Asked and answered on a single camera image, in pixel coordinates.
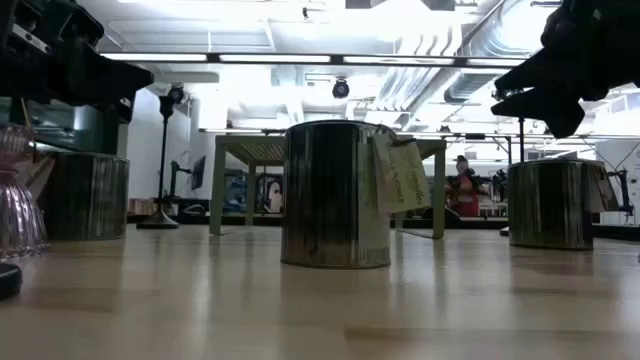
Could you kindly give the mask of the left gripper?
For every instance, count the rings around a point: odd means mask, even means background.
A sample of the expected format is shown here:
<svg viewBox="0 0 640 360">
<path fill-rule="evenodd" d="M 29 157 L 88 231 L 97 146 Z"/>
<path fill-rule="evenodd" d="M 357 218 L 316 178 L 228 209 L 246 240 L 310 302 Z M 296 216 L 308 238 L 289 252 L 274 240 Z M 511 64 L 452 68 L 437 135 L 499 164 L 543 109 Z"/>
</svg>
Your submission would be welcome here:
<svg viewBox="0 0 640 360">
<path fill-rule="evenodd" d="M 134 100 L 153 73 L 98 54 L 62 32 L 79 10 L 75 0 L 0 0 L 0 96 L 108 105 L 130 123 Z"/>
</svg>

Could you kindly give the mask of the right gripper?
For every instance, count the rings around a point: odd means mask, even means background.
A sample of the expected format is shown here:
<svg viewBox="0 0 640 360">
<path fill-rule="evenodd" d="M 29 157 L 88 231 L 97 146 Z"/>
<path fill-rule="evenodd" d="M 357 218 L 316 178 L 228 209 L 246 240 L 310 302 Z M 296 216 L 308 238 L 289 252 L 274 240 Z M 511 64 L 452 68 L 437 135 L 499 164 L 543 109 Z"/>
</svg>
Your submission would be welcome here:
<svg viewBox="0 0 640 360">
<path fill-rule="evenodd" d="M 640 0 L 562 0 L 561 19 L 574 48 L 541 49 L 499 78 L 494 115 L 540 120 L 558 139 L 575 134 L 585 112 L 575 102 L 508 99 L 527 92 L 555 100 L 600 100 L 616 87 L 640 88 Z"/>
</svg>

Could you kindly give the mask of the silver tin candle with tag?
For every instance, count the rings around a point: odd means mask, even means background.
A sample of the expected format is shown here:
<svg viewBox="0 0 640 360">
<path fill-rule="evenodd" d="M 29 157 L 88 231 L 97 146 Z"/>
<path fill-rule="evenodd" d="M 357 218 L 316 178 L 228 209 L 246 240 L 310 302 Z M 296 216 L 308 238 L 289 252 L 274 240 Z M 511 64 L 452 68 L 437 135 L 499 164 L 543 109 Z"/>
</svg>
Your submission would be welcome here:
<svg viewBox="0 0 640 360">
<path fill-rule="evenodd" d="M 325 120 L 290 127 L 284 152 L 282 262 L 390 265 L 391 214 L 430 203 L 416 139 L 384 125 Z"/>
<path fill-rule="evenodd" d="M 126 234 L 130 162 L 119 156 L 50 152 L 36 187 L 48 240 L 117 240 Z"/>
<path fill-rule="evenodd" d="M 620 209 L 602 162 L 554 158 L 521 162 L 507 173 L 512 246 L 593 248 L 592 216 Z"/>
</svg>

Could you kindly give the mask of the pink ribbed glass candle holder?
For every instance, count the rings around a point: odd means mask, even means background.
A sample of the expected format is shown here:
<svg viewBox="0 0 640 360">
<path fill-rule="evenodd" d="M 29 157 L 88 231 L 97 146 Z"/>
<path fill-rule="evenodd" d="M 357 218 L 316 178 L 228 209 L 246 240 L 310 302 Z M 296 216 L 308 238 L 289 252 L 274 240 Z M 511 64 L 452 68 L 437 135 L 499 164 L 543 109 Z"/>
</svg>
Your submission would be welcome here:
<svg viewBox="0 0 640 360">
<path fill-rule="evenodd" d="M 23 126 L 0 124 L 0 259 L 48 250 L 42 213 L 19 179 L 18 166 L 31 159 L 31 134 Z"/>
</svg>

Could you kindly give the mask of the black monitor on arm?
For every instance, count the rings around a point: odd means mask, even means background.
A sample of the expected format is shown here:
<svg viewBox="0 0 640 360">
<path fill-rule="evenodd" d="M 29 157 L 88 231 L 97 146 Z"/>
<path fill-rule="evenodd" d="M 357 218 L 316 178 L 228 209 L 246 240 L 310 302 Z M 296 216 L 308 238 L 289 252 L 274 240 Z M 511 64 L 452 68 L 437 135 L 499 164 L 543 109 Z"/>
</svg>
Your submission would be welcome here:
<svg viewBox="0 0 640 360">
<path fill-rule="evenodd" d="M 170 178 L 170 190 L 169 196 L 176 196 L 176 182 L 177 182 L 177 174 L 179 172 L 188 174 L 190 176 L 190 184 L 191 190 L 195 191 L 202 187 L 203 179 L 204 179 L 204 170 L 206 164 L 206 157 L 202 156 L 199 158 L 193 165 L 192 169 L 182 168 L 177 161 L 172 161 L 170 163 L 171 169 L 171 178 Z"/>
</svg>

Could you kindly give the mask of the overhead LED light bar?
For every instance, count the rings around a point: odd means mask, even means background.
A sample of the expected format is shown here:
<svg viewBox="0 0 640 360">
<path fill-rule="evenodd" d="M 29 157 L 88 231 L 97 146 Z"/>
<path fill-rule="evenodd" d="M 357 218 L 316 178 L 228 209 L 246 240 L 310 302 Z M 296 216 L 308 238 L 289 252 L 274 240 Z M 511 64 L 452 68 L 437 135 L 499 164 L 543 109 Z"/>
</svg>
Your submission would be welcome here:
<svg viewBox="0 0 640 360">
<path fill-rule="evenodd" d="M 312 53 L 103 53 L 112 60 L 132 63 L 202 63 L 228 65 L 328 65 L 328 66 L 385 66 L 428 68 L 510 69 L 526 57 L 466 57 L 416 55 L 355 55 Z"/>
</svg>

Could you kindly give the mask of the brown cardboard boxes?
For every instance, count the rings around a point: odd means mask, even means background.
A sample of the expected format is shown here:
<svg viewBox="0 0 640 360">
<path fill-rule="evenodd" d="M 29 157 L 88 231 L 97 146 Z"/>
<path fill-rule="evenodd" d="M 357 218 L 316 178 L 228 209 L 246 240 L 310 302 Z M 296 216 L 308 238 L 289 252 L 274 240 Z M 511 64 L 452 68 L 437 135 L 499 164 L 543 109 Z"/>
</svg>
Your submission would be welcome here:
<svg viewBox="0 0 640 360">
<path fill-rule="evenodd" d="M 154 213 L 156 209 L 156 201 L 152 198 L 131 198 L 128 200 L 127 214 L 131 216 L 146 216 Z"/>
</svg>

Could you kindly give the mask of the person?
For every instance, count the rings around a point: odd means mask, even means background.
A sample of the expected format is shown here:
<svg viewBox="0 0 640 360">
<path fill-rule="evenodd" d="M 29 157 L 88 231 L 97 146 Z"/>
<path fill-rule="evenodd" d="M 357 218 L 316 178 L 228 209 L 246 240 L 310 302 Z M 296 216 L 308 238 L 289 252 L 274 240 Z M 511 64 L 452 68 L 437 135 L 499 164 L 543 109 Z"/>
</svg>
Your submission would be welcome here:
<svg viewBox="0 0 640 360">
<path fill-rule="evenodd" d="M 480 178 L 475 175 L 463 155 L 456 158 L 456 174 L 448 176 L 445 191 L 449 208 L 461 217 L 480 215 L 479 196 L 485 195 Z"/>
</svg>

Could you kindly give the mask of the green perforated metal shelf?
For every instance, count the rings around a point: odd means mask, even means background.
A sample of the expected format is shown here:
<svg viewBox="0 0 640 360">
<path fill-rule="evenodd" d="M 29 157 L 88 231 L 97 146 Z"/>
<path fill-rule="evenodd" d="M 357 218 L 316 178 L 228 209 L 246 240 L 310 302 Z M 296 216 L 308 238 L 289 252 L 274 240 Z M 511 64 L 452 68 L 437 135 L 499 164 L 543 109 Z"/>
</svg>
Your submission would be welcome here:
<svg viewBox="0 0 640 360">
<path fill-rule="evenodd" d="M 245 212 L 245 225 L 252 226 L 254 218 L 255 206 L 255 178 L 256 168 L 259 166 L 281 166 L 284 163 L 284 156 L 276 156 L 267 158 L 264 155 L 252 155 L 245 149 L 249 146 L 262 147 L 268 150 L 284 149 L 283 136 L 267 136 L 267 135 L 230 135 L 229 130 L 223 130 L 214 136 L 215 152 L 213 167 L 213 183 L 210 200 L 210 221 L 209 233 L 212 235 L 221 235 L 222 226 L 222 209 L 225 194 L 225 174 L 226 174 L 226 156 L 228 154 L 236 157 L 241 163 L 248 166 L 249 185 L 247 187 L 250 197 L 249 204 Z M 430 157 L 434 158 L 434 190 L 433 190 L 433 220 L 432 235 L 434 240 L 444 238 L 445 232 L 445 180 L 446 180 L 446 149 L 447 142 L 445 140 L 433 139 L 417 139 L 415 141 L 422 159 Z"/>
</svg>

